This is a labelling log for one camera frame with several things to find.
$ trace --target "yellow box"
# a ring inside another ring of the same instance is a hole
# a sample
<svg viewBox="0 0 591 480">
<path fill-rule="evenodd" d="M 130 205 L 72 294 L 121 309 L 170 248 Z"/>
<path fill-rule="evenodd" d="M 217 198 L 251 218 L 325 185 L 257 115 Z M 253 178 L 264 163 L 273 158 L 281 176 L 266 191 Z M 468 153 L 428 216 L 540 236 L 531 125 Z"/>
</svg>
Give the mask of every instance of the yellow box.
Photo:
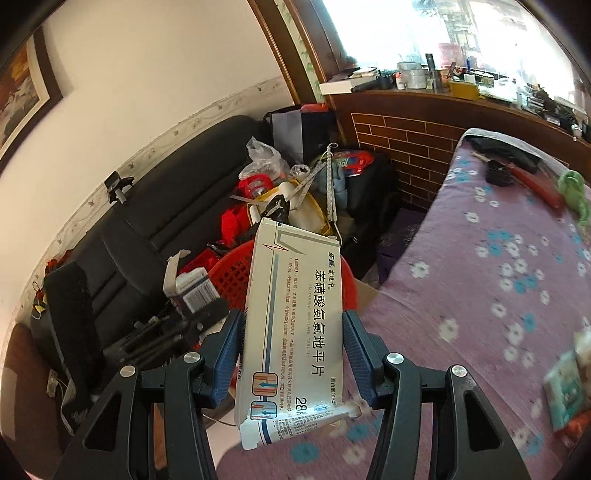
<svg viewBox="0 0 591 480">
<path fill-rule="evenodd" d="M 449 88 L 452 95 L 464 100 L 478 100 L 480 93 L 478 92 L 478 85 L 468 82 L 449 82 Z"/>
</svg>

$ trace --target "white wall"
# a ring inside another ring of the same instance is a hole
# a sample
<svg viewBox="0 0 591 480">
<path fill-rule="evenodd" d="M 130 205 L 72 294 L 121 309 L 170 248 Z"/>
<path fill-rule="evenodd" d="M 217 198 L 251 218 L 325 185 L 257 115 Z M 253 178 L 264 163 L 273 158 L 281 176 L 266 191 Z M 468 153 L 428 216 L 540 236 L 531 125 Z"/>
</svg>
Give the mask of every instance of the white wall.
<svg viewBox="0 0 591 480">
<path fill-rule="evenodd" d="M 0 176 L 0 344 L 46 248 L 113 170 L 281 75 L 246 0 L 67 0 L 44 32 L 64 99 Z"/>
</svg>

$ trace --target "blue gripper pad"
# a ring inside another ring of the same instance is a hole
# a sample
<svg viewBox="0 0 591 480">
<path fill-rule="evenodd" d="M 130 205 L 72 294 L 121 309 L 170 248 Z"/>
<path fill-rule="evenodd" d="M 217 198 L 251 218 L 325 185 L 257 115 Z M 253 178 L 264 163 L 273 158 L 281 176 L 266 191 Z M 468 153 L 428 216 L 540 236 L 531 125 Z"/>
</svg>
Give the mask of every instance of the blue gripper pad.
<svg viewBox="0 0 591 480">
<path fill-rule="evenodd" d="M 234 375 L 234 367 L 236 367 L 236 360 L 241 348 L 244 313 L 231 310 L 226 319 L 227 322 L 231 322 L 229 332 L 220 347 L 219 356 L 213 367 L 213 384 L 210 398 L 215 406 L 218 406 L 228 395 L 228 388 Z"/>
<path fill-rule="evenodd" d="M 373 346 L 354 310 L 343 312 L 343 345 L 359 393 L 369 406 L 373 407 L 378 399 L 378 393 L 375 388 L 371 352 L 367 351 L 367 349 L 373 349 Z"/>
</svg>

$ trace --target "brick wall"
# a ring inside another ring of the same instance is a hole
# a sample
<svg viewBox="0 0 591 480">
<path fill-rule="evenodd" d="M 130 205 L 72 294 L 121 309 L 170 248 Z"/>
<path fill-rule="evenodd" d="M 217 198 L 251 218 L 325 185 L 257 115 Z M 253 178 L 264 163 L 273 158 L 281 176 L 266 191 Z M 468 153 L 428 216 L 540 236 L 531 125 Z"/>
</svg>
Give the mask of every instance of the brick wall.
<svg viewBox="0 0 591 480">
<path fill-rule="evenodd" d="M 361 148 L 383 152 L 396 164 L 402 198 L 428 209 L 465 129 L 365 113 L 352 118 Z"/>
</svg>

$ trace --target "window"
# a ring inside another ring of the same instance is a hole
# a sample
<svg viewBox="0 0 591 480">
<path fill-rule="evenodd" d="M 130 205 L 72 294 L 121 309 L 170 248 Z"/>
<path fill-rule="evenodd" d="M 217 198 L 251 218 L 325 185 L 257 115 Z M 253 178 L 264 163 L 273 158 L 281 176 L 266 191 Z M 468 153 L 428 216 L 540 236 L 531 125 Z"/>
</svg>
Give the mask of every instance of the window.
<svg viewBox="0 0 591 480">
<path fill-rule="evenodd" d="M 515 0 L 323 0 L 347 55 L 396 69 L 433 53 L 465 66 L 539 83 L 574 102 L 573 68 L 550 33 Z"/>
</svg>

